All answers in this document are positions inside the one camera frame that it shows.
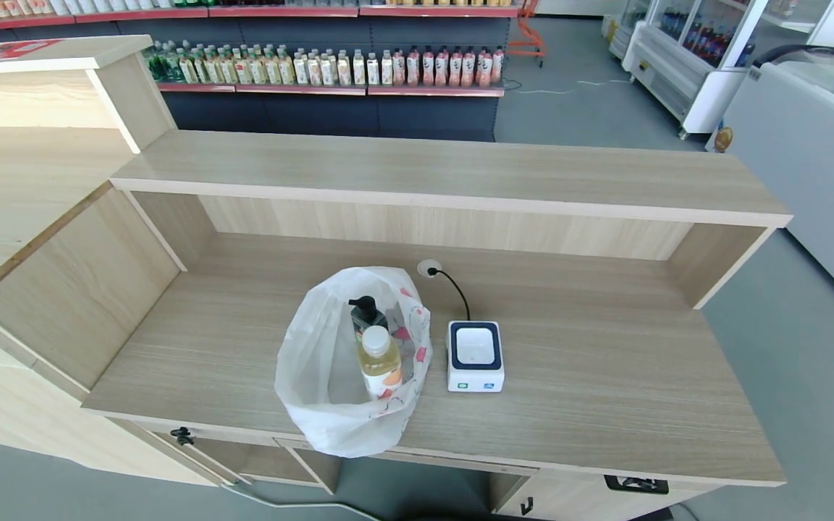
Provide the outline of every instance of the red sign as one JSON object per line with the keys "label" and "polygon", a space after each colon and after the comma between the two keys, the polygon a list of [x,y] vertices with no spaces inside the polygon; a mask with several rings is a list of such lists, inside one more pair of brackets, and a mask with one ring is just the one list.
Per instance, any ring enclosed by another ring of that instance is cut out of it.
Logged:
{"label": "red sign", "polygon": [[12,42],[3,43],[0,45],[0,59],[16,59],[43,47],[52,46],[54,43],[62,42],[63,39],[56,40],[29,40],[27,42]]}

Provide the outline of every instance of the red shelf edge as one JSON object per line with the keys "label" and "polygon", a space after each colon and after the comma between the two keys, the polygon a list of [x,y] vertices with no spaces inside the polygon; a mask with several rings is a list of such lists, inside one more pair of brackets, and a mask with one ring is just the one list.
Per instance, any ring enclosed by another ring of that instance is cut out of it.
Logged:
{"label": "red shelf edge", "polygon": [[517,17],[519,7],[360,6],[362,17]]}
{"label": "red shelf edge", "polygon": [[312,87],[310,85],[235,85],[245,93],[310,93],[315,96],[366,96],[365,87]]}
{"label": "red shelf edge", "polygon": [[0,20],[0,30],[17,29],[18,27],[39,27],[42,25],[70,25],[76,23],[73,16],[54,16],[53,14],[40,14],[34,17],[13,17],[13,19]]}
{"label": "red shelf edge", "polygon": [[436,96],[437,98],[503,98],[503,87],[368,87],[369,96]]}
{"label": "red shelf edge", "polygon": [[206,83],[162,83],[156,84],[165,93],[232,93],[234,85],[207,85]]}
{"label": "red shelf edge", "polygon": [[356,7],[209,7],[210,17],[357,17]]}
{"label": "red shelf edge", "polygon": [[125,20],[206,19],[208,7],[179,7],[179,9],[148,9],[145,11],[115,11],[76,16],[76,23]]}

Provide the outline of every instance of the white plastic bag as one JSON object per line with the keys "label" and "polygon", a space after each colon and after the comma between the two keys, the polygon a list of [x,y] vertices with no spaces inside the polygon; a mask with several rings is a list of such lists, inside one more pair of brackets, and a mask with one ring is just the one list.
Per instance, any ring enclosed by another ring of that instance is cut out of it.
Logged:
{"label": "white plastic bag", "polygon": [[[400,346],[403,385],[387,399],[368,397],[358,366],[348,301],[365,295],[374,297]],[[318,452],[369,456],[397,445],[431,354],[430,312],[406,271],[348,268],[304,297],[279,349],[275,392]]]}

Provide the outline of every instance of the floor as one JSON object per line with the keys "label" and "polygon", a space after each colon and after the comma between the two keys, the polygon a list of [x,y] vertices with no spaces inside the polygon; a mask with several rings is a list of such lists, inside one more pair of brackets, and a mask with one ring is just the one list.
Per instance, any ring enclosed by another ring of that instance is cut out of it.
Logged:
{"label": "floor", "polygon": [[[606,51],[593,20],[535,20],[545,68],[510,60],[522,86],[500,105],[501,142],[700,151]],[[545,93],[535,91],[552,91]],[[787,234],[775,234],[704,309],[787,474],[779,488],[727,487],[688,501],[701,521],[834,520],[834,283]],[[257,484],[276,501],[322,501],[311,488]],[[481,519],[486,476],[399,462],[346,462],[337,494],[378,517]],[[215,488],[96,472],[0,446],[0,521],[335,519],[345,511],[271,510]],[[674,507],[678,521],[692,519]]]}

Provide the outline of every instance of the white bottle cap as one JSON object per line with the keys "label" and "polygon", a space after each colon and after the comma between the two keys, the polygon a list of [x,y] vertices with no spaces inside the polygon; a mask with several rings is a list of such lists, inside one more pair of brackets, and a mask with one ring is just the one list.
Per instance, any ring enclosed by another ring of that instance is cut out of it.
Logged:
{"label": "white bottle cap", "polygon": [[391,334],[381,326],[372,326],[362,332],[362,349],[368,356],[378,358],[391,347]]}

